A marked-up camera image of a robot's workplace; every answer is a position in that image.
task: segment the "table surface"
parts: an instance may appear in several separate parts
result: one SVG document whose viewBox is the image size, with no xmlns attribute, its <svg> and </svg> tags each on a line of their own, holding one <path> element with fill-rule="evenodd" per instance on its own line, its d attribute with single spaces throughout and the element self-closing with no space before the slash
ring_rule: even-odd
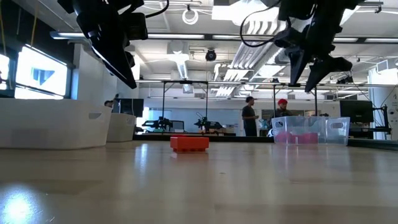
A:
<svg viewBox="0 0 398 224">
<path fill-rule="evenodd" d="M 397 223 L 398 154 L 169 142 L 0 150 L 1 223 Z"/>
</svg>

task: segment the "white container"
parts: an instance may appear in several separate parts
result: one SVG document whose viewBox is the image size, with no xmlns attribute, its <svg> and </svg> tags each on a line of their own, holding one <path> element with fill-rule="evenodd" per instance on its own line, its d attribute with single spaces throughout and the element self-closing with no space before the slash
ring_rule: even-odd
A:
<svg viewBox="0 0 398 224">
<path fill-rule="evenodd" d="M 111 108 L 78 100 L 0 99 L 0 148 L 104 146 Z"/>
<path fill-rule="evenodd" d="M 132 141 L 136 117 L 129 114 L 113 113 L 108 130 L 107 142 Z"/>
<path fill-rule="evenodd" d="M 347 145 L 349 118 L 287 116 L 272 119 L 275 143 Z"/>
</svg>

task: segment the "ceiling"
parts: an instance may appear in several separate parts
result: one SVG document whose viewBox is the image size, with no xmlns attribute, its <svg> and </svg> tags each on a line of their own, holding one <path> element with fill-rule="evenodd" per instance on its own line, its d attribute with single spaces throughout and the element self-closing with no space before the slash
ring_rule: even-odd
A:
<svg viewBox="0 0 398 224">
<path fill-rule="evenodd" d="M 13 0 L 25 10 L 34 14 L 35 9 L 39 9 L 39 19 L 50 25 L 56 30 L 65 32 L 79 32 L 76 24 L 76 15 L 67 14 L 56 0 Z M 201 1 L 201 6 L 192 6 L 192 9 L 203 10 L 198 13 L 198 21 L 194 25 L 188 25 L 182 21 L 183 4 L 171 5 L 166 13 L 152 17 L 147 20 L 147 28 L 150 33 L 194 33 L 194 34 L 237 34 L 239 27 L 231 21 L 216 21 L 211 19 L 213 1 Z M 359 12 L 374 10 L 376 7 L 362 7 L 355 12 L 343 25 L 341 36 L 350 37 L 398 37 L 398 1 L 383 0 L 383 11 L 397 12 L 397 14 L 373 12 Z M 138 11 L 144 14 L 155 12 L 153 9 L 160 9 L 159 4 L 146 4 Z M 134 41 L 135 53 L 141 58 L 141 75 L 144 78 L 155 78 L 159 74 L 170 74 L 177 69 L 175 62 L 168 60 L 167 44 L 169 40 L 145 40 Z M 189 41 L 188 49 L 190 60 L 186 61 L 188 76 L 191 70 L 213 72 L 217 63 L 231 63 L 236 52 L 241 46 L 240 42 L 228 41 Z M 206 62 L 205 55 L 209 48 L 215 49 L 217 59 L 215 62 Z M 337 44 L 333 56 L 347 58 L 354 64 L 354 80 L 356 82 L 366 82 L 369 67 L 374 64 L 369 62 L 379 62 L 384 57 L 398 57 L 397 45 L 369 45 L 369 44 Z M 286 66 L 275 76 L 281 80 L 289 80 L 290 67 Z M 302 80 L 309 74 L 305 70 Z M 336 77 L 336 74 L 329 75 L 324 82 Z"/>
</svg>

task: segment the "clear plastic bin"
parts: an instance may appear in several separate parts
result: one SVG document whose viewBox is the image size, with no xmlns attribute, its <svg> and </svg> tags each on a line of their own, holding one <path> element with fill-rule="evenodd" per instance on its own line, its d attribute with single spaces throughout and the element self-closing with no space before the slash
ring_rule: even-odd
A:
<svg viewBox="0 0 398 224">
<path fill-rule="evenodd" d="M 275 143 L 347 145 L 349 118 L 287 116 L 272 119 Z"/>
</svg>

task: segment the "orange plastic crate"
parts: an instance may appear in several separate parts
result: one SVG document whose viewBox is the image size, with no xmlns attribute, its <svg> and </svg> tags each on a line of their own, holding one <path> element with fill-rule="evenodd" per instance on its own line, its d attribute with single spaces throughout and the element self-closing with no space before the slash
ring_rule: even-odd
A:
<svg viewBox="0 0 398 224">
<path fill-rule="evenodd" d="M 202 137 L 172 136 L 170 147 L 174 152 L 205 152 L 209 148 L 209 139 Z"/>
</svg>

